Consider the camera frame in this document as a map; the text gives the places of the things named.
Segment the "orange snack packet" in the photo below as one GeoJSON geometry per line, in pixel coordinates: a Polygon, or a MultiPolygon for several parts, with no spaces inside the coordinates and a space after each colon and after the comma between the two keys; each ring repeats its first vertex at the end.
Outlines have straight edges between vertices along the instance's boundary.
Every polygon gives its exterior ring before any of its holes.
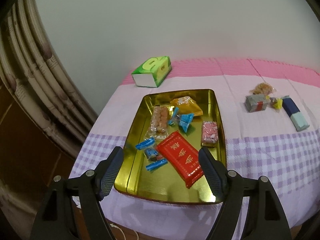
{"type": "Polygon", "coordinates": [[[174,107],[179,108],[181,114],[190,114],[193,113],[195,116],[203,115],[203,110],[200,106],[193,100],[190,96],[183,96],[180,98],[175,98],[170,101],[174,107]]]}

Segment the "clear bag brown snack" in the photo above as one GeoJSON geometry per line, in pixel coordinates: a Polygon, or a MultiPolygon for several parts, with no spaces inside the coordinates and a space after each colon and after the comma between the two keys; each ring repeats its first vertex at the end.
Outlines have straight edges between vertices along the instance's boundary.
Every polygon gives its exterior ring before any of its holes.
{"type": "Polygon", "coordinates": [[[272,87],[269,83],[260,83],[256,85],[252,90],[250,90],[252,94],[264,94],[264,96],[270,95],[276,92],[276,89],[272,87]]]}

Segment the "red snack packet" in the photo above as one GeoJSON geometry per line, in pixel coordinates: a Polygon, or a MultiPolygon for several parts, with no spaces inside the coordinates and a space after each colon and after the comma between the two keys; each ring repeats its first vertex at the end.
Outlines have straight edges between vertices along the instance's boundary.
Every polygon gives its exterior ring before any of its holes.
{"type": "Polygon", "coordinates": [[[162,140],[156,150],[171,163],[188,189],[203,176],[197,149],[179,131],[162,140]]]}

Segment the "small yellow wrapped candy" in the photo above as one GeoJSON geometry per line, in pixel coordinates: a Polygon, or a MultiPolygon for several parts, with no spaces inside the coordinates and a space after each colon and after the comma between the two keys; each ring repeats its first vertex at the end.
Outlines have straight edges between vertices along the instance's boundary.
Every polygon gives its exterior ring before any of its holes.
{"type": "Polygon", "coordinates": [[[279,111],[282,108],[283,100],[282,98],[270,98],[270,105],[273,109],[279,111]]]}

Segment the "grey wrapped snack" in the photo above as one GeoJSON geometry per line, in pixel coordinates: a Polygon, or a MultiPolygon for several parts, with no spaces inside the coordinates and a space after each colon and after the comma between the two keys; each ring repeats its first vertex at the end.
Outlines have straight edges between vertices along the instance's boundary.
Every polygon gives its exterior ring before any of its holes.
{"type": "Polygon", "coordinates": [[[253,94],[246,96],[245,107],[249,113],[264,111],[268,105],[268,100],[264,94],[253,94]]]}

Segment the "navy and teal snack bar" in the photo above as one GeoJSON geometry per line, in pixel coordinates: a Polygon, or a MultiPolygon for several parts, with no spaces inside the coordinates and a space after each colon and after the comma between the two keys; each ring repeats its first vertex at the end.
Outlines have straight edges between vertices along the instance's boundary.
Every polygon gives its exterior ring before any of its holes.
{"type": "Polygon", "coordinates": [[[309,128],[310,125],[295,102],[289,96],[282,97],[281,99],[283,100],[282,107],[291,119],[296,131],[300,132],[309,128]]]}

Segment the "gold metal tray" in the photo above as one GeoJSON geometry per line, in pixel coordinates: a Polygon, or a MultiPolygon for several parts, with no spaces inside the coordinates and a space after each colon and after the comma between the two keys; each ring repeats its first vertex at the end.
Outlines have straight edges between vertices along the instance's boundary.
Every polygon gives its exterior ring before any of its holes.
{"type": "Polygon", "coordinates": [[[218,197],[212,194],[200,168],[198,151],[203,146],[216,160],[227,164],[225,134],[213,90],[178,90],[146,95],[125,140],[124,161],[114,186],[120,193],[156,202],[218,203],[218,197]],[[157,138],[154,147],[168,162],[149,171],[147,167],[153,161],[136,146],[146,139],[155,107],[167,108],[171,117],[175,109],[173,100],[184,96],[195,100],[203,114],[193,118],[187,131],[178,122],[167,126],[165,136],[157,138]]]}

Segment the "clear wrapped peanut brittle bar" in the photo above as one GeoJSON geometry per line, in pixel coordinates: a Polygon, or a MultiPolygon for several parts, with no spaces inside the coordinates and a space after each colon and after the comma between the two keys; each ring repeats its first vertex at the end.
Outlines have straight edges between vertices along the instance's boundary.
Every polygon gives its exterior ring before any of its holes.
{"type": "Polygon", "coordinates": [[[145,139],[163,140],[168,136],[169,110],[164,106],[155,106],[145,139]]]}

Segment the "green tissue pack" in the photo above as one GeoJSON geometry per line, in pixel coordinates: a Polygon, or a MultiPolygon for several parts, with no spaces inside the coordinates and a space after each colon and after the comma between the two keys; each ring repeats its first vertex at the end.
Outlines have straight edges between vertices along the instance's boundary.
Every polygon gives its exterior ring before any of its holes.
{"type": "Polygon", "coordinates": [[[139,87],[157,88],[171,72],[171,60],[168,56],[151,57],[136,68],[131,76],[139,87]]]}

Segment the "blue dark cookie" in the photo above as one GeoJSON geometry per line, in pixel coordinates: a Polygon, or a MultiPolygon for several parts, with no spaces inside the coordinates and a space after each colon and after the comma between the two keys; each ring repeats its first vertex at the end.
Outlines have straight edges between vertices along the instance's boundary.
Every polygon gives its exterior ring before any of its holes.
{"type": "Polygon", "coordinates": [[[175,107],[172,116],[168,121],[168,125],[172,126],[173,124],[177,124],[183,129],[185,133],[187,133],[188,128],[193,121],[193,118],[194,113],[181,114],[180,109],[178,107],[175,107]]]}

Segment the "beige patterned curtain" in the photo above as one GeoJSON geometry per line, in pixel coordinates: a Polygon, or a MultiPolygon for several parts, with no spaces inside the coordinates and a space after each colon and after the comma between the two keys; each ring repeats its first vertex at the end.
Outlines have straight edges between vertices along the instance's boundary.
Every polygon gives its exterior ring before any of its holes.
{"type": "Polygon", "coordinates": [[[1,23],[1,81],[49,139],[78,156],[98,116],[52,48],[35,0],[16,0],[1,23]]]}

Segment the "pink candy packet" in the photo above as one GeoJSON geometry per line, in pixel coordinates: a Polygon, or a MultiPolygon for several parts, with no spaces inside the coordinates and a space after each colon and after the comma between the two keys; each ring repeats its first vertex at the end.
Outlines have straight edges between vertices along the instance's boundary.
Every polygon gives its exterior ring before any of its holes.
{"type": "Polygon", "coordinates": [[[202,123],[201,143],[203,145],[213,145],[218,139],[217,123],[214,121],[204,121],[202,123]]]}

